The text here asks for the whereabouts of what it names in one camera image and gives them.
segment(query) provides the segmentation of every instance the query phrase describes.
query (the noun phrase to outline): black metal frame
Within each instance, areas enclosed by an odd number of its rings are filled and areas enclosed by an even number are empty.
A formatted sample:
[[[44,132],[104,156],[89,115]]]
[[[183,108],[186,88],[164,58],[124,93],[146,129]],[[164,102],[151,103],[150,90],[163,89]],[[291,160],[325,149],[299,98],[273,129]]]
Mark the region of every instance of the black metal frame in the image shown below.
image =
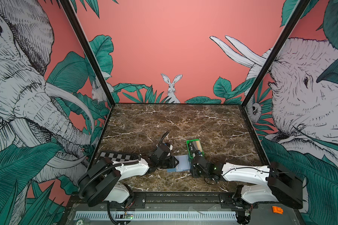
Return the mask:
[[[73,8],[71,7],[70,0],[60,0],[60,3],[66,13],[66,16],[68,17],[68,20],[71,23],[72,28],[74,29],[77,38],[79,39],[79,42],[84,50],[85,55],[88,57],[88,60],[94,70],[95,75],[97,76],[102,88],[104,89],[104,92],[106,94],[106,97],[108,98],[110,105],[114,107],[115,101],[108,89],[106,81],[104,80],[98,62],[93,54],[93,51],[91,50],[88,40],[86,39],[85,33],[81,29],[80,22],[78,21]]]
[[[262,163],[262,165],[269,165],[269,160],[267,155],[265,154],[265,151],[257,137],[257,133],[254,130],[254,127],[252,126],[252,123],[250,122],[250,119],[248,117],[247,111],[243,106],[239,106],[239,110],[241,111],[241,114],[243,116],[243,119],[245,121],[245,125],[247,126],[247,129],[249,131],[250,137],[253,140],[254,147],[257,151],[257,154],[259,156],[259,159]]]
[[[77,38],[79,39],[79,42],[81,43],[83,50],[86,54],[86,56],[88,57],[88,60],[90,62],[90,64],[93,67],[93,70],[95,72],[95,75],[97,76],[97,78],[99,79],[99,82],[101,84],[101,86],[104,89],[105,94],[108,97],[108,101],[110,103],[111,107],[111,111],[108,115],[107,121],[105,122],[103,131],[105,130],[105,128],[107,127],[108,121],[110,119],[110,116],[112,114],[112,111],[115,107],[115,101],[111,95],[111,93],[109,92],[109,89],[106,85],[106,81],[104,80],[102,74],[101,74],[101,70],[99,68],[99,65],[96,61],[96,58],[90,48],[90,44],[88,43],[86,36],[83,32],[83,30],[81,29],[81,25],[75,15],[74,10],[71,7],[71,4],[69,2],[69,0],[60,0],[63,9],[68,17],[68,20],[70,21],[73,30],[75,31]],[[258,74],[256,80],[254,81],[252,87],[249,90],[249,93],[247,94],[247,96],[245,97],[243,103],[241,105],[239,105],[239,109],[241,111],[241,113],[243,114],[243,118],[245,121],[245,124],[249,130],[250,136],[254,142],[254,146],[257,150],[257,154],[261,160],[261,163],[263,165],[269,165],[269,160],[266,157],[266,154],[260,144],[260,141],[257,138],[257,135],[255,133],[254,128],[252,127],[252,124],[248,118],[247,112],[245,110],[245,106],[248,104],[250,98],[252,97],[252,95],[254,94],[254,92],[256,91],[258,85],[260,84],[261,80],[264,78],[264,75],[267,73],[268,69],[270,68],[271,64],[273,63],[273,61],[275,60],[275,57],[277,56],[277,54],[280,52],[281,48],[283,47],[285,41],[287,40],[288,36],[290,35],[290,33],[292,32],[294,26],[296,25],[296,23],[298,22],[300,16],[302,15],[302,13],[304,12],[305,8],[307,7],[308,3],[310,2],[310,0],[300,0],[300,2],[298,3],[297,7],[294,9],[293,14],[291,15],[291,17],[288,20],[288,23],[286,24],[286,26],[284,27],[280,37],[278,38],[277,42],[275,43],[273,50],[271,51],[268,59],[266,60],[265,64],[263,65],[260,73]],[[104,133],[102,133],[102,135],[100,136],[99,139],[99,143],[101,142],[102,138],[103,138]],[[89,164],[89,168],[92,166],[93,162],[94,162],[94,155],[96,155],[97,151],[98,151],[98,146],[97,145],[94,154],[93,154],[93,158],[90,161]],[[202,204],[213,204],[213,203],[218,203],[221,204],[221,200],[223,200],[223,197],[225,196],[230,196],[231,194],[234,193],[228,193],[228,192],[146,192],[146,191],[137,191],[134,192],[139,196],[145,195],[145,204],[153,204],[153,203],[165,203],[165,204],[173,204],[173,203],[192,203],[192,204],[198,204],[198,203],[202,203]],[[79,198],[78,193],[73,193],[72,196],[70,197],[70,200],[68,202],[68,204],[66,205],[65,211],[64,211],[64,215],[63,218],[59,221],[58,225],[64,225],[67,222],[68,219],[68,215],[70,213],[70,211],[72,210],[72,207],[74,204],[85,204],[86,202],[83,201],[82,199]],[[304,224],[300,213],[298,210],[294,209],[300,224]]]
[[[250,98],[254,95],[255,91],[257,90],[260,82],[263,80],[264,76],[267,74],[270,66],[274,62],[275,58],[279,54],[280,50],[282,49],[283,45],[285,44],[286,40],[288,39],[289,35],[291,34],[293,28],[297,24],[298,20],[302,16],[304,10],[306,9],[307,5],[309,4],[310,0],[300,0],[298,2],[297,7],[294,9],[292,15],[290,16],[287,24],[282,30],[282,33],[280,34],[277,42],[275,43],[272,51],[270,52],[266,62],[262,66],[262,69],[260,70],[257,78],[255,79],[252,87],[250,88],[247,96],[242,102],[242,106],[246,107],[248,104]]]

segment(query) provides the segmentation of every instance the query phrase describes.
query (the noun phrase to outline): jungle wallpaper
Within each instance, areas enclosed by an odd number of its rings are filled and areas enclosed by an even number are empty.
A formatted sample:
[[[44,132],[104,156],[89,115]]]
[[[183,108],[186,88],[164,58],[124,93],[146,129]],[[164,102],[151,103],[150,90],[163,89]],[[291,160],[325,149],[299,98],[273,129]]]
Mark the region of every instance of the jungle wallpaper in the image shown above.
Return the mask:
[[[268,72],[247,106],[258,138],[303,179],[306,224],[338,225],[338,0],[310,1]]]
[[[0,0],[0,225],[60,220],[110,112],[96,83],[59,3]]]
[[[91,46],[115,102],[241,104],[283,29],[285,0],[71,2],[89,41],[108,37],[111,65]]]
[[[90,40],[113,38],[115,101],[240,104],[298,0],[138,2],[76,8]],[[303,179],[306,224],[338,225],[338,0],[310,1],[268,72],[246,108],[258,138],[270,161]]]

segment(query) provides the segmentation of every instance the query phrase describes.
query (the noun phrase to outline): rabbit ear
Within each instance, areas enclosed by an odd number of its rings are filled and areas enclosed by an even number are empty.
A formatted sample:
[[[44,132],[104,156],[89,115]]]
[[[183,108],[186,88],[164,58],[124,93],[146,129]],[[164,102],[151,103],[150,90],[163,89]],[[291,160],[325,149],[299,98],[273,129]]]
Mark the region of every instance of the rabbit ear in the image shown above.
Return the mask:
[[[161,74],[161,76],[163,77],[163,80],[164,80],[165,83],[170,84],[170,79],[167,75]]]
[[[181,74],[177,75],[177,76],[174,78],[173,83],[178,82],[182,77],[183,77],[183,75],[181,75]]]

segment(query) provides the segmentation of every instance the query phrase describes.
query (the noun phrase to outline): cable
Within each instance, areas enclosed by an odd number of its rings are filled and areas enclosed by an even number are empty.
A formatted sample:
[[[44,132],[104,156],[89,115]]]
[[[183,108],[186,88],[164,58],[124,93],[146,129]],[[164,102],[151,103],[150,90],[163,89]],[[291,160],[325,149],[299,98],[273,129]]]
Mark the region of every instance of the cable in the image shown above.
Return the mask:
[[[245,169],[245,168],[249,168],[249,169],[255,169],[255,170],[258,170],[259,172],[262,172],[262,173],[269,173],[269,172],[265,172],[265,171],[261,171],[257,168],[253,168],[253,167],[238,167],[238,168],[233,168],[233,169],[230,169],[228,170],[225,174],[223,174],[222,176],[224,177],[224,175],[226,175],[228,172],[232,171],[232,170],[236,170],[236,169]]]
[[[259,169],[253,168],[253,167],[239,167],[239,168],[233,168],[233,169],[228,170],[225,174],[222,175],[222,177],[224,177],[224,175],[226,175],[229,171],[232,171],[232,170],[235,170],[235,169],[244,169],[244,168],[255,169],[255,170],[258,170],[259,172],[263,172],[263,173],[270,173],[270,172],[261,171]],[[306,184],[304,185],[303,188],[305,188],[308,185],[308,183],[309,183],[308,182],[308,177],[305,174],[303,174],[303,173],[299,173],[299,172],[278,172],[278,173],[275,173],[274,172],[273,174],[279,174],[279,173],[298,173],[298,174],[303,175],[307,179],[307,182],[306,182]]]
[[[211,184],[211,183],[209,183],[209,182],[207,182],[205,179],[206,179],[206,177],[204,177],[204,181],[207,183],[207,184],[209,184],[209,185],[217,185],[218,184],[218,182],[219,182],[219,180],[220,180],[220,177],[218,177],[217,175],[214,175],[214,174],[212,174],[212,175],[208,175],[208,180],[212,180],[212,181],[214,181],[216,184]]]
[[[107,209],[107,211],[108,211],[109,219],[110,219],[110,221],[111,221],[113,224],[115,224],[115,225],[121,225],[121,224],[126,225],[126,224],[128,224],[128,223],[131,222],[131,220],[123,221],[123,223],[118,223],[117,221],[115,221],[115,220],[113,219],[113,217],[111,216],[111,213],[110,213],[110,202],[109,202],[109,201],[107,201],[107,203],[106,203],[106,209]]]
[[[163,144],[163,140],[164,140],[164,138],[165,138],[168,134],[169,134],[169,131],[167,131],[167,132],[165,132],[165,133],[163,134],[163,136],[161,137],[161,139],[160,139],[160,141],[159,141],[159,143],[158,143],[158,146],[161,145],[161,144]]]
[[[117,164],[113,164],[108,166],[107,168],[102,169],[101,171],[99,171],[99,173],[95,174],[85,185],[83,188],[81,188],[80,192],[79,192],[79,198],[84,198],[83,194],[84,191],[86,190],[86,188],[93,182],[95,181],[95,179],[97,179],[98,177],[100,177],[102,174],[110,171],[112,168],[118,167],[118,166],[127,166],[127,165],[134,165],[134,164],[138,164],[139,161],[132,161],[132,162],[121,162],[121,163],[117,163]]]
[[[126,212],[130,209],[130,207],[131,207],[133,204],[134,204],[134,200],[133,200],[133,202],[131,203],[131,205],[129,205],[129,207],[127,208],[127,210],[125,211],[124,216],[126,215]]]
[[[299,173],[299,172],[279,172],[279,173],[298,173],[298,174],[303,175],[307,179],[306,184],[304,185],[303,188],[305,188],[308,185],[308,183],[309,183],[308,177],[305,174],[303,174],[303,173]]]

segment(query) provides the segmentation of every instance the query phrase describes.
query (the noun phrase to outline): rabbit illustration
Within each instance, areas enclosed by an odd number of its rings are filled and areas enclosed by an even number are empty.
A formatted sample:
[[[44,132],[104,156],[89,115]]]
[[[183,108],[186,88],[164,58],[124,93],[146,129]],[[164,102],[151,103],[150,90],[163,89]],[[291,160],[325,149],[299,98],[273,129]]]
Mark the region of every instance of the rabbit illustration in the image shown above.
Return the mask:
[[[169,88],[168,88],[168,96],[169,96],[168,98],[170,98],[169,103],[180,103],[180,101],[176,98],[176,96],[174,94],[175,93],[174,84],[176,82],[178,82],[183,77],[183,75],[181,75],[181,74],[177,75],[174,78],[172,83],[170,82],[170,79],[167,75],[161,74],[161,76],[163,77],[164,82],[169,84]]]

